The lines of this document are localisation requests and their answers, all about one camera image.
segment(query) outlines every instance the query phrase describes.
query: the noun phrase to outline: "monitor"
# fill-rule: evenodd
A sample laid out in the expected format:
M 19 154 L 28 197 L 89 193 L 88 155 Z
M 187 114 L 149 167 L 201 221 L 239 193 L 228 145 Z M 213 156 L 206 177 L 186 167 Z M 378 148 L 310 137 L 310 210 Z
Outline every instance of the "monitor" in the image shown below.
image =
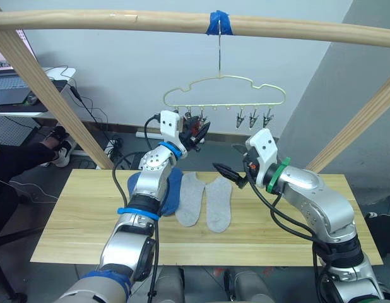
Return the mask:
M 25 46 L 31 52 L 31 54 L 34 56 L 34 58 L 36 60 L 37 58 L 35 57 L 35 54 L 32 51 L 30 43 L 28 42 L 27 38 L 25 37 L 24 31 L 17 30 L 17 34 L 20 36 L 22 41 L 24 41 Z M 0 53 L 0 73 L 8 73 L 8 72 L 14 72 L 13 67 L 7 62 L 7 60 L 4 58 L 4 56 Z

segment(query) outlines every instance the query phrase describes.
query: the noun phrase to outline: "laptop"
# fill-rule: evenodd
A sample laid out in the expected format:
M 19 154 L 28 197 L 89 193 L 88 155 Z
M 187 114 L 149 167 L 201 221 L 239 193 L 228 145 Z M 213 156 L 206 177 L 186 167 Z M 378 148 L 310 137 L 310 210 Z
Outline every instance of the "laptop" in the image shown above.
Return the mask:
M 30 43 L 25 37 L 24 31 L 17 30 L 17 34 L 24 41 L 34 58 L 37 59 Z M 0 105 L 23 103 L 29 93 L 30 89 L 28 85 L 17 75 L 13 67 L 0 53 Z

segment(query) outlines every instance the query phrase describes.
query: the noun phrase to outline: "wooden pole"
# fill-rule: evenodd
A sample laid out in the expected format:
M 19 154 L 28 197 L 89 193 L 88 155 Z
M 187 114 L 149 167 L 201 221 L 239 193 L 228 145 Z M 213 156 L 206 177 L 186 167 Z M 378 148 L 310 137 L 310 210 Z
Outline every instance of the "wooden pole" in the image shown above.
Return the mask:
M 102 169 L 112 162 L 48 79 L 15 30 L 0 30 L 0 52 L 66 131 Z
M 390 108 L 390 78 L 306 167 L 320 172 Z
M 58 9 L 0 12 L 0 29 L 85 28 L 206 33 L 210 14 Z M 320 21 L 230 15 L 235 35 L 322 40 L 390 47 L 390 29 Z

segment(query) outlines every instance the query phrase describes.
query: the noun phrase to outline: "gray sock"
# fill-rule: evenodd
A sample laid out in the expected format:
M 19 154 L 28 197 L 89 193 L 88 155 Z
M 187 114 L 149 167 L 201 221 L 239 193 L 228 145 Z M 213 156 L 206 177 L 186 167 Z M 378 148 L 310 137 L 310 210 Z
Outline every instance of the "gray sock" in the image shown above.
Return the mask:
M 206 223 L 212 232 L 223 232 L 230 225 L 230 195 L 232 185 L 229 180 L 217 177 L 206 185 Z
M 182 176 L 180 189 L 180 204 L 175 211 L 175 217 L 183 226 L 192 226 L 199 219 L 205 182 L 198 180 L 195 172 Z

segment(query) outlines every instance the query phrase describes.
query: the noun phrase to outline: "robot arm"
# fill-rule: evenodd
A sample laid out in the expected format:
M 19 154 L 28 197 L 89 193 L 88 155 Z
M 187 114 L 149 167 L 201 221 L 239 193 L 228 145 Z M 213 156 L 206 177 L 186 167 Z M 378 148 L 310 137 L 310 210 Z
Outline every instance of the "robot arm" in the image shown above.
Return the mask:
M 269 193 L 283 195 L 303 214 L 317 240 L 314 245 L 321 263 L 329 265 L 328 278 L 322 284 L 325 298 L 337 303 L 383 299 L 369 259 L 361 250 L 348 200 L 328 188 L 316 173 L 289 166 L 289 158 L 278 163 L 277 147 L 268 129 L 250 137 L 245 146 L 243 161 L 249 178 L 225 165 L 214 166 L 240 188 L 253 182 Z
M 152 236 L 168 195 L 167 178 L 178 159 L 191 149 L 199 150 L 197 144 L 209 126 L 199 129 L 199 117 L 180 125 L 176 112 L 161 111 L 164 142 L 143 156 L 139 179 L 127 207 L 118 209 L 118 222 L 97 270 L 77 281 L 56 303 L 125 303 L 132 285 L 149 276 L 156 246 Z

